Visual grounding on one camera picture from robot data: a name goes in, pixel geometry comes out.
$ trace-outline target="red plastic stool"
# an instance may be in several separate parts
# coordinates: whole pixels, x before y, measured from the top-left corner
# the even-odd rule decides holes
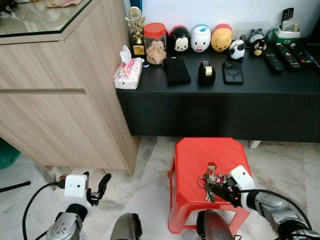
[[[196,229],[196,225],[185,225],[190,213],[195,210],[220,209],[235,212],[229,224],[233,235],[249,216],[241,207],[215,196],[215,203],[205,201],[206,190],[199,186],[198,178],[208,169],[208,163],[216,164],[215,174],[229,174],[242,165],[251,175],[243,146],[230,137],[186,137],[175,145],[175,153],[169,171],[170,217],[168,229],[178,234],[182,229]],[[173,198],[173,173],[175,172],[175,192]]]

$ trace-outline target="red jar lid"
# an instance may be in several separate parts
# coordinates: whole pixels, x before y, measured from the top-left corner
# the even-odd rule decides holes
[[[160,22],[149,23],[144,26],[143,31],[148,38],[160,38],[166,34],[166,26]]]

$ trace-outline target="light wood cabinet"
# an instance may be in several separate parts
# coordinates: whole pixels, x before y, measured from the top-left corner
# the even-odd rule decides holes
[[[43,166],[133,174],[139,141],[113,83],[129,44],[124,3],[92,0],[87,8],[57,41],[1,40],[0,137]]]

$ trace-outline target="key ring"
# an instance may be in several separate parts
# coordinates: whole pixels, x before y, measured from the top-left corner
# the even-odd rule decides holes
[[[201,180],[201,179],[204,179],[206,182],[208,182],[208,180],[207,180],[207,178],[205,178],[204,176],[201,176],[201,177],[199,177],[199,179],[198,179],[198,184],[199,184],[199,186],[202,187],[202,188],[205,188],[205,187],[206,187],[206,184],[205,184],[205,185],[202,185],[202,184],[200,183],[200,180]]]

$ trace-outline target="marble floor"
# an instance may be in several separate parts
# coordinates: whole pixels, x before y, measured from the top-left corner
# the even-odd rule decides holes
[[[107,170],[112,174],[107,191],[90,218],[83,223],[82,240],[109,240],[113,225],[123,213],[138,213],[142,240],[198,240],[194,230],[180,234],[168,231],[170,192],[168,170],[177,138],[142,137],[135,172]],[[320,145],[309,143],[262,142],[257,149],[239,140],[258,188],[272,190],[293,199],[307,213],[314,230],[320,231]],[[31,181],[30,186],[0,193],[0,240],[21,240],[22,215],[33,193],[60,175],[90,172],[89,187],[95,190],[105,174],[102,169],[54,167],[45,172],[30,159],[20,156],[7,169],[0,170],[0,188]],[[28,239],[47,230],[58,212],[65,209],[62,189],[45,189],[35,199],[26,221]],[[188,221],[195,223],[197,213]],[[276,235],[268,222],[251,213],[239,235],[243,240],[272,240]]]

